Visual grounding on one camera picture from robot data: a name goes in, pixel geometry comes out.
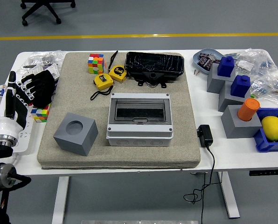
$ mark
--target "gray pedestal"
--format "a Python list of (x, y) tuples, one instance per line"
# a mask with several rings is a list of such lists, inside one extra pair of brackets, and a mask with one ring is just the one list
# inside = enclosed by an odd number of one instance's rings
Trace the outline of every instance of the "gray pedestal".
[(225, 81), (224, 86), (219, 94), (218, 111), (224, 112), (228, 105), (242, 105), (247, 98), (250, 97), (250, 90), (247, 91), (245, 97), (236, 97), (230, 94), (232, 82)]
[(218, 65), (213, 63), (208, 74), (207, 92), (220, 93), (225, 81), (233, 82), (236, 77), (236, 70), (233, 69), (230, 77), (218, 76)]
[(97, 134), (94, 119), (67, 113), (53, 137), (61, 149), (87, 156)]
[(254, 114), (250, 121), (242, 121), (237, 117), (240, 105), (228, 105), (221, 120), (224, 131), (228, 139), (252, 138), (255, 133), (262, 127), (261, 122)]

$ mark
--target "table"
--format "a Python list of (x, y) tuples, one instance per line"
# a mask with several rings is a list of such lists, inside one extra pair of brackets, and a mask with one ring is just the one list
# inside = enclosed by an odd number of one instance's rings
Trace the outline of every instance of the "table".
[[(193, 55), (199, 50), (165, 50), (165, 52), (176, 52), (185, 58), (185, 70), (188, 80), (188, 87), (194, 111), (196, 128), (200, 124), (209, 124), (211, 127), (214, 143), (210, 147), (215, 155), (214, 171), (223, 173), (222, 189), (228, 209), (229, 217), (239, 217), (235, 198), (231, 188), (231, 183), (226, 171), (230, 170), (264, 170), (278, 169), (278, 152), (258, 153), (255, 148), (255, 141), (250, 139), (227, 139), (221, 122), (222, 112), (218, 112), (218, 94), (206, 92), (207, 76), (199, 73), (194, 75)], [(218, 50), (222, 54), (232, 53), (239, 50)], [(163, 52), (162, 50), (150, 50), (150, 52)], [(12, 67), (16, 71), (31, 55), (32, 52), (20, 53)], [(260, 100), (261, 107), (278, 107), (278, 105), (268, 101)], [(31, 140), (26, 155), (19, 155), (14, 165), (21, 175), (56, 175), (60, 176), (56, 195), (56, 206), (52, 223), (62, 223), (65, 198), (69, 183), (69, 176), (116, 173), (116, 172), (147, 172), (147, 171), (180, 171), (181, 169), (88, 169), (88, 170), (67, 170), (53, 169), (42, 170), (36, 159), (37, 151), (41, 142), (45, 124), (36, 123), (33, 127)], [(212, 157), (205, 148), (200, 148), (201, 162), (192, 169), (182, 169), (189, 172), (206, 172), (212, 168)], [(6, 158), (0, 161), (8, 163), (12, 159)]]

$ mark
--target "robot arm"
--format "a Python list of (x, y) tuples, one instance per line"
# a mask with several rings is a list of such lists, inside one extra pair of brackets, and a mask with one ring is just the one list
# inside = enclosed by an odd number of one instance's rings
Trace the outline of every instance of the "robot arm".
[[(54, 90), (54, 78), (47, 70), (20, 80), (16, 80), (14, 71), (10, 72), (7, 91), (0, 103), (0, 159), (12, 156), (12, 147), (17, 144), (19, 133), (26, 126), (28, 104), (32, 102), (37, 107), (48, 105), (51, 103)], [(12, 164), (0, 163), (1, 224), (10, 224), (6, 213), (9, 192), (30, 182), (31, 178), (17, 174)]]

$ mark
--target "office chair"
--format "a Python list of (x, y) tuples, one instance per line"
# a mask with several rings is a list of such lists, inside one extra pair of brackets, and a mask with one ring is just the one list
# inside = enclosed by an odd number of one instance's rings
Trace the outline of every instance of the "office chair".
[(50, 12), (55, 16), (56, 18), (56, 23), (57, 24), (61, 24), (61, 19), (58, 17), (58, 15), (56, 14), (56, 12), (54, 11), (54, 9), (52, 8), (52, 6), (50, 5), (50, 3), (64, 3), (64, 2), (70, 2), (70, 6), (72, 8), (76, 7), (76, 3), (75, 0), (22, 0), (21, 3), (21, 8), (25, 9), (26, 5), (25, 3), (35, 3), (23, 16), (22, 16), (22, 24), (23, 26), (27, 26), (28, 23), (25, 20), (28, 16), (30, 16), (32, 13), (34, 13), (37, 9), (39, 9), (42, 6), (46, 6), (48, 8), (48, 10), (50, 10)]

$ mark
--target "tape measure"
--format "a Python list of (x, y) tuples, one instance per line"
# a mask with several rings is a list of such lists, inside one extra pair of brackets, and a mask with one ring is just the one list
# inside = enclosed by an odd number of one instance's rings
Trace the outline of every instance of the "tape measure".
[(116, 81), (123, 82), (126, 79), (127, 72), (123, 65), (116, 65), (114, 66), (109, 75)]
[(96, 76), (93, 80), (94, 85), (98, 88), (98, 90), (104, 90), (113, 85), (114, 81), (108, 74), (102, 73)]

